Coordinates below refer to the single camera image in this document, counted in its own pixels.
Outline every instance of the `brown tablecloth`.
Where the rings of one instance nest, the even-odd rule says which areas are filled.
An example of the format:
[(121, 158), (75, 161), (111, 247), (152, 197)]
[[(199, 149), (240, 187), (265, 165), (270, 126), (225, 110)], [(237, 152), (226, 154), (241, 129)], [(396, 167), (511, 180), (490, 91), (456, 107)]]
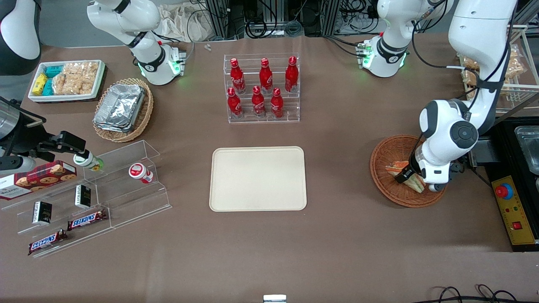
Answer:
[[(427, 60), (454, 64), (446, 41), (417, 37)], [(458, 71), (430, 68), (412, 54), (397, 75), (376, 78), (322, 38), (242, 39), (211, 49), (197, 45), (185, 76), (151, 86), (156, 104), (140, 139), (161, 152), (159, 177), (173, 208), (44, 259), (26, 256), (30, 238), (17, 236), (13, 214), (1, 213), (2, 301), (261, 302), (283, 293), (289, 302), (412, 302), (437, 298), (436, 286), (476, 295), (477, 283), (538, 300), (539, 255), (509, 252), (492, 189), (472, 173), (424, 209), (393, 204), (370, 178), (374, 146), (419, 134), (425, 104), (462, 93)], [(291, 51), (302, 60), (301, 122), (229, 125), (223, 55)], [(127, 47), (47, 47), (42, 60), (81, 59), (107, 64), (105, 87), (141, 77)], [(95, 104), (23, 102), (47, 117), (47, 131), (68, 130), (95, 154), (123, 146), (95, 134)], [(304, 210), (210, 210), (213, 151), (250, 146), (303, 148)]]

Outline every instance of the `clear acrylic display shelf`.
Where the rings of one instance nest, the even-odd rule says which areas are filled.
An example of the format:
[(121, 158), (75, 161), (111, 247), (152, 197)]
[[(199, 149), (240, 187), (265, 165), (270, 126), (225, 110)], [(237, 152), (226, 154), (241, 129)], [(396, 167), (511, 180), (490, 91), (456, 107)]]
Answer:
[[(295, 93), (288, 93), (285, 91), (285, 72), (288, 67), (288, 58), (290, 56), (296, 56), (298, 58), (297, 67), (300, 71), (298, 78), (298, 91)], [(226, 103), (228, 99), (226, 90), (232, 87), (232, 80), (230, 78), (230, 59), (238, 59), (239, 66), (243, 70), (245, 77), (246, 90), (244, 94), (238, 94), (241, 100), (241, 107), (244, 112), (244, 116), (241, 119), (234, 119), (232, 113)], [(281, 118), (275, 118), (271, 112), (271, 94), (264, 95), (264, 107), (266, 108), (266, 116), (258, 118), (254, 115), (253, 103), (251, 98), (253, 96), (253, 86), (260, 85), (260, 60), (262, 58), (268, 58), (269, 66), (273, 72), (273, 87), (281, 89), (281, 96), (284, 101), (284, 115)], [(224, 96), (225, 106), (228, 115), (229, 123), (290, 123), (300, 121), (300, 91), (301, 91), (301, 70), (300, 70), (300, 57), (298, 53), (272, 53), (272, 54), (236, 54), (225, 55), (224, 64)]]
[[(93, 172), (78, 167), (79, 178), (73, 182), (66, 185), (62, 183), (63, 186), (60, 187), (50, 187), (49, 191), (43, 194), (38, 191), (23, 196), (21, 198), (24, 199), (21, 201), (8, 201), (14, 203), (5, 206), (3, 210), (16, 212), (18, 233), (31, 235), (31, 241), (35, 242), (60, 229), (67, 230), (68, 221), (105, 209), (107, 220), (66, 231), (67, 240), (32, 254), (34, 257), (44, 257), (172, 207), (169, 204), (167, 190), (159, 182), (155, 164), (151, 160), (159, 155), (144, 140), (124, 146), (98, 156), (105, 164), (102, 171)], [(129, 176), (129, 167), (135, 162), (144, 164), (154, 173), (151, 183), (144, 184)], [(92, 206), (88, 210), (75, 206), (75, 188), (79, 184), (89, 187), (92, 191)], [(32, 224), (33, 205), (37, 201), (52, 204), (50, 224), (45, 226)]]

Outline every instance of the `snickers bar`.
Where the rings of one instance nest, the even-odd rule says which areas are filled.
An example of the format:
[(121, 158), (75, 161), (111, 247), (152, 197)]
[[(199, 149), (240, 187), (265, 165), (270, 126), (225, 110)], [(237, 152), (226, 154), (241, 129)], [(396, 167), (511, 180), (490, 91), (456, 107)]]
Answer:
[(65, 232), (65, 230), (63, 229), (60, 229), (59, 231), (55, 232), (54, 234), (46, 237), (46, 238), (43, 238), (39, 241), (36, 241), (34, 243), (30, 243), (29, 247), (28, 247), (28, 256), (37, 251), (37, 250), (40, 250), (42, 248), (45, 248), (49, 245), (52, 245), (56, 242), (59, 242), (59, 241), (62, 241), (62, 240), (65, 240), (67, 239), (67, 234)]
[(86, 224), (90, 224), (95, 221), (105, 220), (105, 219), (107, 219), (107, 213), (105, 212), (105, 209), (102, 209), (98, 212), (94, 212), (93, 214), (84, 216), (82, 218), (78, 218), (74, 221), (68, 221), (67, 230), (70, 231), (74, 228), (77, 228)]

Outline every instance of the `emergency stop button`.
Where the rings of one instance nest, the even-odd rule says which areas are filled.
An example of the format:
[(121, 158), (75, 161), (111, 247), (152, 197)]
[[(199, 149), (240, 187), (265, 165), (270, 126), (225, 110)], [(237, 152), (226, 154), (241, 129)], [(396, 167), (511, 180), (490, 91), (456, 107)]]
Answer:
[(494, 189), (497, 197), (505, 200), (513, 198), (513, 188), (507, 183), (502, 183)]

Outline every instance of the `round wicker basket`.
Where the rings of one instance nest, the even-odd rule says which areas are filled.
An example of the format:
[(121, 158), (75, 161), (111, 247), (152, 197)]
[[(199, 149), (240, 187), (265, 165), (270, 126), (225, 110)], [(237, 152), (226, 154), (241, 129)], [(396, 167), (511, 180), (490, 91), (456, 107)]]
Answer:
[(385, 167), (392, 162), (407, 160), (416, 141), (417, 137), (410, 135), (388, 137), (378, 143), (372, 151), (370, 159), (371, 176), (378, 189), (389, 200), (411, 208), (421, 208), (436, 203), (446, 189), (432, 192), (426, 188), (420, 194), (407, 185), (397, 183), (393, 176), (385, 170)]
[[(140, 136), (146, 126), (148, 125), (148, 121), (150, 121), (151, 111), (154, 108), (154, 97), (151, 94), (150, 88), (144, 81), (140, 79), (123, 79), (115, 84), (126, 84), (126, 85), (139, 85), (141, 87), (144, 87), (146, 90), (146, 95), (144, 96), (144, 100), (142, 101), (142, 106), (139, 111), (139, 115), (137, 117), (137, 120), (135, 122), (135, 127), (132, 131), (129, 133), (120, 133), (120, 132), (111, 132), (110, 130), (104, 130), (101, 128), (98, 128), (94, 125), (95, 132), (103, 139), (111, 140), (113, 142), (127, 142), (135, 139), (136, 137)], [(103, 103), (103, 99), (105, 98), (105, 95), (108, 93), (109, 89), (112, 87), (112, 85), (107, 88), (107, 90), (103, 93), (101, 96), (101, 99), (99, 99), (99, 103), (97, 105), (97, 108), (95, 109), (95, 112), (99, 110), (99, 107)]]

